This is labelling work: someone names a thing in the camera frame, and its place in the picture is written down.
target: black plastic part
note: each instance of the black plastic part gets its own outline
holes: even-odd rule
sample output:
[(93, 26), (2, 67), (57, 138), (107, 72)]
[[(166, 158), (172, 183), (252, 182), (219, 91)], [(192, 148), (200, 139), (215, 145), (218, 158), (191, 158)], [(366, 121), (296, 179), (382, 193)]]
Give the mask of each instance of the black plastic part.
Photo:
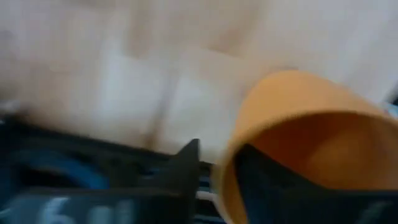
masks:
[[(177, 213), (180, 215), (179, 217), (183, 217), (181, 214), (188, 215), (191, 218), (193, 217), (194, 223), (224, 223), (213, 203), (207, 200), (195, 199), (196, 190), (192, 191), (192, 189), (198, 188), (198, 186), (199, 190), (210, 191), (209, 174), (211, 164), (198, 161), (197, 140), (194, 140), (187, 145), (184, 148), (186, 150), (183, 151), (184, 153), (187, 153), (184, 157), (187, 156), (193, 160), (196, 158), (196, 162), (184, 164), (185, 159), (180, 162), (172, 162), (170, 159), (173, 158), (173, 156), (170, 155), (159, 154), (145, 149), (111, 144), (80, 136), (72, 136), (69, 134), (58, 133), (56, 131), (49, 131), (47, 129), (18, 122), (17, 119), (7, 120), (3, 125), (0, 125), (0, 131), (0, 141), (2, 142), (1, 150), (4, 155), (7, 155), (10, 151), (18, 150), (55, 150), (67, 154), (70, 157), (74, 157), (79, 161), (96, 166), (105, 176), (110, 178), (110, 190), (134, 188), (138, 186), (152, 189), (153, 187), (151, 186), (156, 184), (162, 185), (164, 187), (162, 190), (171, 190), (171, 188), (175, 188), (176, 186), (171, 185), (171, 182), (160, 184), (161, 181), (158, 182), (154, 177), (158, 177), (158, 175), (159, 177), (168, 175), (165, 173), (164, 168), (167, 167), (169, 161), (172, 164), (177, 163), (177, 166), (184, 166), (185, 168), (174, 170), (178, 172), (184, 171), (185, 173), (175, 175), (175, 173), (172, 172), (173, 177), (181, 177), (182, 175), (187, 175), (189, 173), (190, 176), (186, 177), (185, 180), (190, 178), (193, 180), (196, 178), (196, 181), (190, 180), (189, 182), (192, 184), (187, 185), (186, 189), (177, 187), (179, 191), (186, 190), (185, 192), (190, 192), (189, 194), (185, 193), (190, 200), (183, 199), (183, 196), (179, 195), (174, 202), (171, 202), (170, 207), (166, 207), (165, 212), (169, 211), (170, 214), (172, 210), (174, 211), (174, 208), (172, 208), (174, 203), (183, 202), (184, 206), (179, 207), (179, 213)], [(192, 165), (191, 167), (196, 167), (196, 169), (186, 169), (186, 167), (190, 165)], [(190, 209), (195, 207), (197, 209), (195, 210), (195, 215), (193, 215), (193, 210), (191, 211)]]
[(398, 223), (398, 191), (326, 189), (250, 145), (235, 171), (248, 223)]
[(392, 104), (398, 106), (398, 96), (394, 101), (392, 101)]
[(88, 224), (104, 219), (106, 224), (192, 223), (198, 182), (199, 140), (194, 139), (137, 187), (39, 189), (19, 195), (11, 203), (8, 223), (46, 224), (59, 222), (59, 217)]

